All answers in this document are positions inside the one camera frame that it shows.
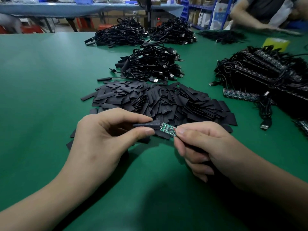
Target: dark shirt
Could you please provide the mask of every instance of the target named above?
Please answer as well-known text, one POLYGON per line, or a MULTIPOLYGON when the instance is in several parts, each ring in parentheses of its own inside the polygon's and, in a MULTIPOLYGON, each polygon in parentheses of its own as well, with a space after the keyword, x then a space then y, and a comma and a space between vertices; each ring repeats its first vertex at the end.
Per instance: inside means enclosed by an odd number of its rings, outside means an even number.
POLYGON ((285 0, 247 0, 247 12, 261 22, 268 22, 277 13, 285 0))

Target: fan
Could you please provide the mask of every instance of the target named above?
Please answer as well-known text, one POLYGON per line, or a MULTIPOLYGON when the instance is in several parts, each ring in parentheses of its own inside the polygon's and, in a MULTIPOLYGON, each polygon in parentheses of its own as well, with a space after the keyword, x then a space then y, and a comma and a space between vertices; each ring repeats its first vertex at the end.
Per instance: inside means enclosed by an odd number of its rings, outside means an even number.
POLYGON ((137 0, 139 6, 148 12, 148 28, 151 28, 151 0, 137 0))

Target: blue tablecloth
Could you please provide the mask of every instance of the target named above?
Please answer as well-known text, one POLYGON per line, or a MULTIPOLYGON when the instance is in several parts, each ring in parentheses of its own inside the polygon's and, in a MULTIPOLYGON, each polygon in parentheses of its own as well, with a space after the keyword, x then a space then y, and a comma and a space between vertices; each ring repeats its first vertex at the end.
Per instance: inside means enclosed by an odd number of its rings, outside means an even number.
MULTIPOLYGON (((34 17, 79 17, 90 15, 101 11, 110 10, 141 10, 142 8, 135 4, 109 4, 94 3, 92 5, 77 5, 76 3, 37 3, 23 4, 10 3, 0 4, 0 13, 10 15, 34 16, 34 17)), ((181 16, 183 6, 174 5, 153 5, 153 10, 161 9, 169 12, 176 17, 181 16)))

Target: hand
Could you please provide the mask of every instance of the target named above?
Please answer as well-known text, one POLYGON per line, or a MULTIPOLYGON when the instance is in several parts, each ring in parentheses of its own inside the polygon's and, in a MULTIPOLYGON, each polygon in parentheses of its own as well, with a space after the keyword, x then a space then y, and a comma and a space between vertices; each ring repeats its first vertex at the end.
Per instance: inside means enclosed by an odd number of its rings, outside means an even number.
POLYGON ((214 122, 199 122, 180 125, 176 128, 174 146, 185 158, 195 176, 207 182, 207 175, 213 175, 211 167, 201 164, 211 160, 217 169, 238 187, 263 159, 241 144, 224 128, 214 122), (195 151, 191 146, 205 152, 195 151))
POLYGON ((93 192, 117 167, 121 155, 137 140, 154 134, 152 128, 132 123, 152 121, 120 108, 87 115, 78 122, 67 161, 58 177, 93 192))
POLYGON ((272 25, 269 25, 269 24, 264 24, 264 23, 260 23, 256 26, 256 29, 259 29, 259 30, 263 30, 263 29, 269 29, 269 30, 276 30, 276 31, 279 31, 280 28, 279 27, 275 27, 275 26, 272 26, 272 25))

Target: person's left hand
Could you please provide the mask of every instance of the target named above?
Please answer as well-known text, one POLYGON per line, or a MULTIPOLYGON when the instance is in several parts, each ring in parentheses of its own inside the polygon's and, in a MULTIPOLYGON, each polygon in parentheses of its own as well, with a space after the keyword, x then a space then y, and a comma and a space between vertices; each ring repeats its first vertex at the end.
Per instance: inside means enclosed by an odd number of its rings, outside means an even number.
POLYGON ((154 135, 149 127, 132 129, 132 123, 149 121, 152 118, 120 108, 85 116, 78 122, 70 154, 58 177, 93 192, 112 174, 130 146, 154 135))

